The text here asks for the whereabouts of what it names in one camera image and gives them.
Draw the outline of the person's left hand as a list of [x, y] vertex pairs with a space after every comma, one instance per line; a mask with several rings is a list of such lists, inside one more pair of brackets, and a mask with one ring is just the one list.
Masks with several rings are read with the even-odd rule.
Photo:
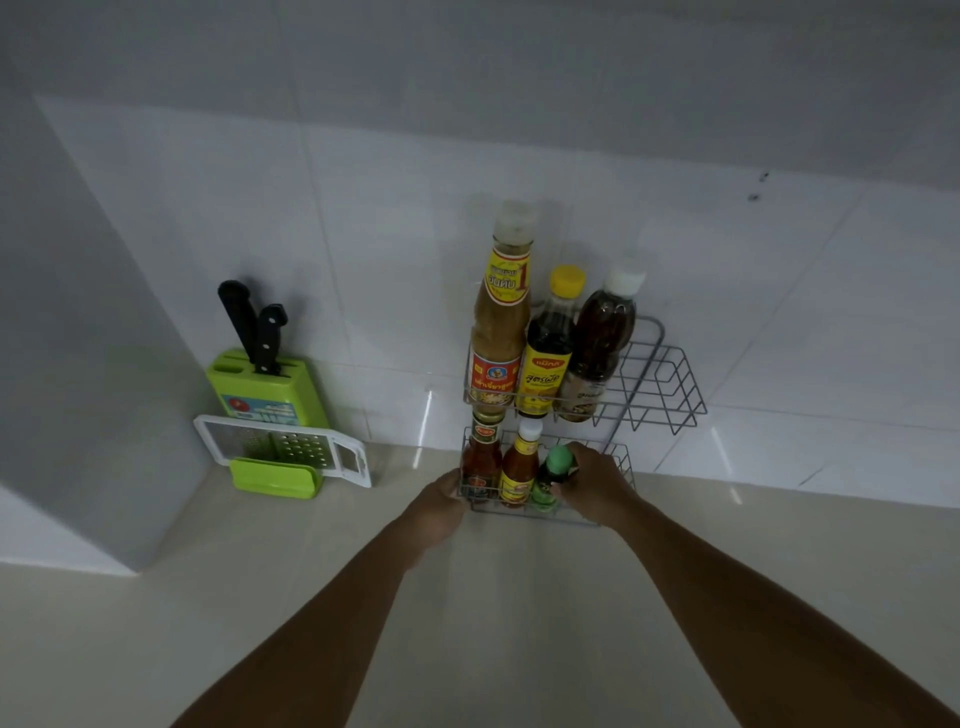
[[442, 474], [421, 490], [397, 520], [405, 543], [416, 555], [447, 540], [464, 518], [444, 516]]

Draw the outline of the person's right hand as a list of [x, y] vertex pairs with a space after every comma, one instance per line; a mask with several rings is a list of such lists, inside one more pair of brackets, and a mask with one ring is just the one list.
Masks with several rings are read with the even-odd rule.
[[[642, 500], [619, 470], [614, 457], [596, 452], [601, 455], [601, 516], [586, 519], [601, 527], [619, 530]], [[558, 486], [554, 487], [554, 495], [562, 500]]]

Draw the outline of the grey two-tier wire rack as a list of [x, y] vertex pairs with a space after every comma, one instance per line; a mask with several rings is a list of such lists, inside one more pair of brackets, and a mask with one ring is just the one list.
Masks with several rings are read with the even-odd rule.
[[634, 474], [653, 472], [671, 438], [694, 429], [707, 407], [687, 355], [666, 343], [657, 318], [636, 317], [630, 342], [594, 412], [571, 422], [548, 411], [538, 439], [538, 456], [561, 444], [581, 442], [610, 455], [630, 484]]

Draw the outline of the person's right forearm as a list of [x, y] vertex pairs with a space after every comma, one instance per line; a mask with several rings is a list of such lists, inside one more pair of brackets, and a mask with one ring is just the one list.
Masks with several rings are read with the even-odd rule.
[[644, 500], [608, 511], [742, 728], [960, 728], [890, 661]]

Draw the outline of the person's left forearm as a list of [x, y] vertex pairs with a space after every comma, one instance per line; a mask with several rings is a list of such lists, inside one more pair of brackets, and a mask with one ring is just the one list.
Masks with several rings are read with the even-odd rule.
[[401, 517], [211, 685], [171, 728], [345, 728], [403, 577], [424, 548]]

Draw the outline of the small green cap bottle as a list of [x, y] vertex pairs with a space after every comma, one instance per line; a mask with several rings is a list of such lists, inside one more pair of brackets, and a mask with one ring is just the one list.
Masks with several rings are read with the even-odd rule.
[[529, 502], [536, 511], [548, 513], [557, 507], [559, 500], [554, 487], [563, 484], [576, 468], [575, 456], [566, 444], [549, 449], [529, 492]]

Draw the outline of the red sauce bottle dark cap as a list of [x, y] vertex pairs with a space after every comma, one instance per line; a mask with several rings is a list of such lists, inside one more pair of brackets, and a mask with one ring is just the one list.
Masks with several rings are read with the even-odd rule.
[[504, 419], [504, 414], [472, 415], [461, 462], [461, 494], [472, 504], [489, 502], [498, 495]]

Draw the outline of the small orange sauce bottle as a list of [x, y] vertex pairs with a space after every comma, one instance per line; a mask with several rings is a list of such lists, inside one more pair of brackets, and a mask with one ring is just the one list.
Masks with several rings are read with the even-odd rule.
[[520, 418], [517, 433], [503, 457], [498, 481], [499, 502], [506, 507], [520, 508], [529, 498], [540, 468], [543, 428], [542, 418]]

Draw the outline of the dark sauce bottle yellow cap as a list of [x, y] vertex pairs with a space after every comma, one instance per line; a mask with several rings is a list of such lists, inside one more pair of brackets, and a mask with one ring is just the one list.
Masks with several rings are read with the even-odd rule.
[[553, 407], [573, 351], [574, 314], [586, 273], [563, 264], [550, 273], [549, 297], [527, 328], [527, 342], [514, 404], [530, 418], [544, 418]]

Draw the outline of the brown sauce bottle white cap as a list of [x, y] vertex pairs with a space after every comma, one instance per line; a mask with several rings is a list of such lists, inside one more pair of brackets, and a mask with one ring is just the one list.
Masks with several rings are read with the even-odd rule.
[[614, 264], [603, 285], [583, 304], [573, 329], [573, 351], [554, 401], [554, 411], [570, 423], [594, 416], [608, 382], [630, 343], [637, 319], [635, 298], [646, 280], [636, 259]]

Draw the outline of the white plastic grater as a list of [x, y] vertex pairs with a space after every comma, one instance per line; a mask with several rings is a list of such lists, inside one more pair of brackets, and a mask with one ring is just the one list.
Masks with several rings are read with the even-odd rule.
[[337, 430], [211, 415], [194, 418], [194, 426], [223, 467], [246, 458], [309, 467], [317, 477], [373, 487], [364, 443]]

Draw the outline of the tall light brown sauce bottle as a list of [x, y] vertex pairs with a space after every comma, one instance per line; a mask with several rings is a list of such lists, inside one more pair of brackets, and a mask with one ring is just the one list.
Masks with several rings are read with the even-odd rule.
[[531, 204], [504, 201], [474, 304], [467, 394], [475, 412], [498, 418], [512, 405], [531, 317], [531, 254], [536, 233]]

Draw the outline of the green plastic grater holder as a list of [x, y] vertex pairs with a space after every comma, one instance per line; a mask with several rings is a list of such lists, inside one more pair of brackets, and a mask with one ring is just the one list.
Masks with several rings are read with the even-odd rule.
[[308, 501], [324, 481], [317, 469], [301, 464], [235, 458], [227, 467], [235, 489], [264, 496]]

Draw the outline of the green knife block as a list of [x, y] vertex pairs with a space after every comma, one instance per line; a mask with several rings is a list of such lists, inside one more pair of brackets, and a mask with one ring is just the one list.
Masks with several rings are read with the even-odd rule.
[[279, 375], [263, 373], [241, 348], [221, 353], [205, 370], [227, 417], [328, 429], [330, 421], [306, 362], [280, 357]]

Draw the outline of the small black handled knife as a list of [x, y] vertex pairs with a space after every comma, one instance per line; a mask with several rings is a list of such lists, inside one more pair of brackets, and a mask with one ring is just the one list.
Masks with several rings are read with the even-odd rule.
[[278, 356], [282, 343], [282, 329], [288, 322], [285, 308], [280, 303], [268, 304], [258, 313], [251, 356], [251, 363], [258, 375], [283, 376]]

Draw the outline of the large black handled knife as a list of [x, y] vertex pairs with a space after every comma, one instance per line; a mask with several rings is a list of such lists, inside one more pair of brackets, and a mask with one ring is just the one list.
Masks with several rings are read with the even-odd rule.
[[218, 297], [250, 362], [258, 353], [258, 314], [249, 287], [239, 280], [226, 280], [218, 286]]

